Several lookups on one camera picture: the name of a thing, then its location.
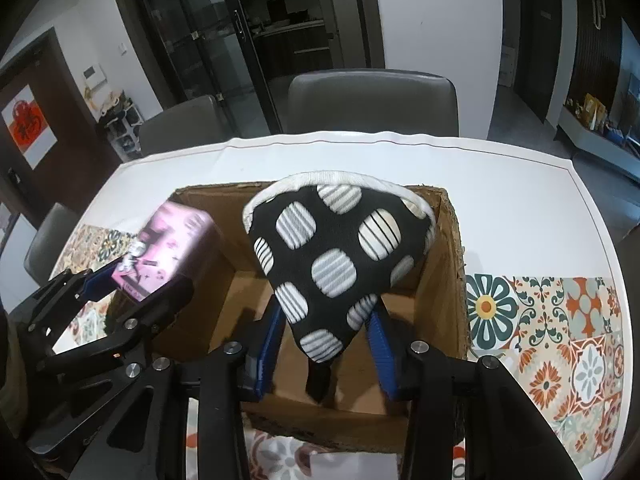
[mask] white tablecloth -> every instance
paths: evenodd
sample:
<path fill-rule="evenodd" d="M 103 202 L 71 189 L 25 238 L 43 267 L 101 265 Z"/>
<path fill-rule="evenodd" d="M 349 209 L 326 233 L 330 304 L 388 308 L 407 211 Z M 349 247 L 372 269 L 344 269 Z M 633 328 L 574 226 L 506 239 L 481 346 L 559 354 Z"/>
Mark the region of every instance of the white tablecloth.
<path fill-rule="evenodd" d="M 628 415 L 632 335 L 612 241 L 570 160 L 484 140 L 389 132 L 232 139 L 121 165 L 79 224 L 137 232 L 179 187 L 270 181 L 312 170 L 445 188 L 460 222 L 467 273 L 613 278 L 628 379 L 612 448 L 580 470 L 585 478 L 603 478 L 620 449 Z"/>

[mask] blue gripper pad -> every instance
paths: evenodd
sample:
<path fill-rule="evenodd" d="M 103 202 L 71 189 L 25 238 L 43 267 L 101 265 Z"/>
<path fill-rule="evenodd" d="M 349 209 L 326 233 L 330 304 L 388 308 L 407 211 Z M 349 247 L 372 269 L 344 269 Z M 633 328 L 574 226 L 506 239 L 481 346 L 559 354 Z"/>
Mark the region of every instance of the blue gripper pad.
<path fill-rule="evenodd" d="M 282 308 L 280 307 L 280 303 L 275 296 L 271 297 L 270 304 L 268 305 L 264 316 L 270 316 L 271 319 L 268 322 L 269 329 L 257 363 L 258 369 L 257 380 L 255 381 L 255 394 L 259 399 L 264 397 L 264 394 L 271 386 L 273 371 L 275 370 L 278 352 L 280 351 L 282 334 L 284 333 L 285 317 Z"/>
<path fill-rule="evenodd" d="M 380 319 L 380 313 L 377 308 L 369 316 L 366 327 L 369 349 L 371 350 L 373 361 L 376 364 L 380 387 L 389 399 L 394 400 L 398 392 L 398 381 L 396 377 L 398 376 L 399 370 L 396 370 L 395 355 L 392 351 L 389 338 L 385 333 L 383 322 Z"/>
<path fill-rule="evenodd" d="M 95 272 L 91 273 L 84 281 L 82 293 L 78 298 L 81 303 L 87 301 L 100 301 L 106 295 L 111 294 L 118 285 L 111 279 L 111 275 L 122 258 L 113 260 L 110 264 L 106 264 Z"/>

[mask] brown cardboard box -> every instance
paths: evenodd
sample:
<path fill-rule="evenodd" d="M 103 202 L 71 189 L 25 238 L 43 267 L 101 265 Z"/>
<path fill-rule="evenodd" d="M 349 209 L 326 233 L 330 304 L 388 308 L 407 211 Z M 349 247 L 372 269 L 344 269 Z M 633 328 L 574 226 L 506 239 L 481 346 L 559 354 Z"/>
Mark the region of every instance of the brown cardboard box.
<path fill-rule="evenodd" d="M 156 338 L 156 349 L 180 360 L 232 338 L 237 327 L 259 318 L 272 293 L 244 232 L 244 205 L 269 183 L 189 187 L 171 200 L 208 212 L 222 232 L 222 255 L 196 285 L 196 295 L 176 323 Z M 409 186 L 434 210 L 436 239 L 425 262 L 416 265 L 383 301 L 391 316 L 406 321 L 418 338 L 449 356 L 468 348 L 465 274 L 458 221 L 443 189 Z M 332 407 L 318 406 L 305 393 L 307 358 L 287 326 L 274 372 L 273 391 L 258 404 L 245 403 L 254 427 L 289 434 L 338 449 L 402 452 L 406 405 L 385 399 L 364 332 L 334 365 Z"/>

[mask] silver bolt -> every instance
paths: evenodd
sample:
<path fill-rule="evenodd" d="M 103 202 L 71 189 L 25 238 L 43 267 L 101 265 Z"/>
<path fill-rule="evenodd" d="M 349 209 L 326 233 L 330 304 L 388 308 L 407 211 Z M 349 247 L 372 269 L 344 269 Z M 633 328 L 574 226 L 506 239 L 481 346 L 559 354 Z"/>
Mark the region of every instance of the silver bolt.
<path fill-rule="evenodd" d="M 494 370 L 500 365 L 498 358 L 493 355 L 484 355 L 480 361 L 482 362 L 482 366 L 489 368 L 489 370 Z"/>
<path fill-rule="evenodd" d="M 133 379 L 140 375 L 140 370 L 142 370 L 142 368 L 140 368 L 138 363 L 131 363 L 130 365 L 127 365 L 124 371 L 127 374 L 127 377 Z"/>
<path fill-rule="evenodd" d="M 170 364 L 171 364 L 171 361 L 169 361 L 168 358 L 159 357 L 154 361 L 153 366 L 154 366 L 154 370 L 158 370 L 159 372 L 161 372 L 162 370 L 166 370 Z"/>
<path fill-rule="evenodd" d="M 418 339 L 418 341 L 411 343 L 411 350 L 417 354 L 424 354 L 429 351 L 429 345 Z"/>
<path fill-rule="evenodd" d="M 229 341 L 223 347 L 223 352 L 228 355 L 237 354 L 242 350 L 242 345 L 238 341 Z"/>

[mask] pink package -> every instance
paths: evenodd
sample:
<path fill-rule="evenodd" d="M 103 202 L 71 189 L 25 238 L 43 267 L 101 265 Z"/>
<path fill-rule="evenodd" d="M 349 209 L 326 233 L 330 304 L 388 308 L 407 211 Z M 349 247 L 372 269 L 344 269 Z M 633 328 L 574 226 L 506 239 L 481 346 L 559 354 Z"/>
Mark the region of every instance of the pink package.
<path fill-rule="evenodd" d="M 111 277 L 134 300 L 144 300 L 192 264 L 199 242 L 216 231 L 204 211 L 165 202 L 132 241 Z"/>

